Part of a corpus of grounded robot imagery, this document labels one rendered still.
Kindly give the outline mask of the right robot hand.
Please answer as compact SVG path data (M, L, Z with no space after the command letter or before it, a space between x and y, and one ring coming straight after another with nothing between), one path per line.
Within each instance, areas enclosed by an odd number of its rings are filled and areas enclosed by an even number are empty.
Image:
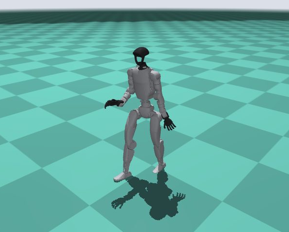
M122 100L115 100L115 99L108 100L108 101L105 103L105 109L106 109L107 106L114 106L114 105L119 106L120 103L124 103L124 101L122 101Z

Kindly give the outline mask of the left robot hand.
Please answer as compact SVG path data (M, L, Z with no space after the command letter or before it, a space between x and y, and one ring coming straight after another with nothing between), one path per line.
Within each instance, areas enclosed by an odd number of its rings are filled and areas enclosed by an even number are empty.
M165 117L165 118L162 117L162 118L164 119L164 129L167 127L168 130L170 130L170 129L172 130L172 128L174 129L174 127L176 127L176 126L173 124L172 120L169 119L169 115L168 115L167 112L166 112L166 114L167 114L167 117ZM174 127L173 127L172 125L173 125ZM171 128L170 126L171 126L172 128ZM169 127L170 129L169 129L168 127Z

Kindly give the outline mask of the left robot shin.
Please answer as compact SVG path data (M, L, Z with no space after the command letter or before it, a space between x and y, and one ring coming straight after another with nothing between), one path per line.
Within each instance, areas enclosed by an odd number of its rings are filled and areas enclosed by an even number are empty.
M155 156L157 157L158 164L161 164L161 166L163 165L163 155L164 155L164 145L163 144L164 144L164 141L160 140L159 147L154 145Z

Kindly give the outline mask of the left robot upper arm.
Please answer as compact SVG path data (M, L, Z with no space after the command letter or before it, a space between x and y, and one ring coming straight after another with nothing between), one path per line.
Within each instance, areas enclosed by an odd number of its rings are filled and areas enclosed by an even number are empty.
M162 94L162 87L161 87L161 75L159 72L157 71L149 71L149 76L150 76L150 79L153 81L153 86L154 86L154 89L156 91L156 93L154 93L153 95L153 98L155 100L159 100L158 99L158 94L161 93Z

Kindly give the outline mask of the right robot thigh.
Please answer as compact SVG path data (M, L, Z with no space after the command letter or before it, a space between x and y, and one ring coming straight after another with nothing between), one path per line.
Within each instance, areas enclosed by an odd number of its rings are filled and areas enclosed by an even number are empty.
M133 140L133 136L137 127L137 119L140 119L138 109L130 111L125 124L124 138L127 143L127 148L134 149L137 143Z

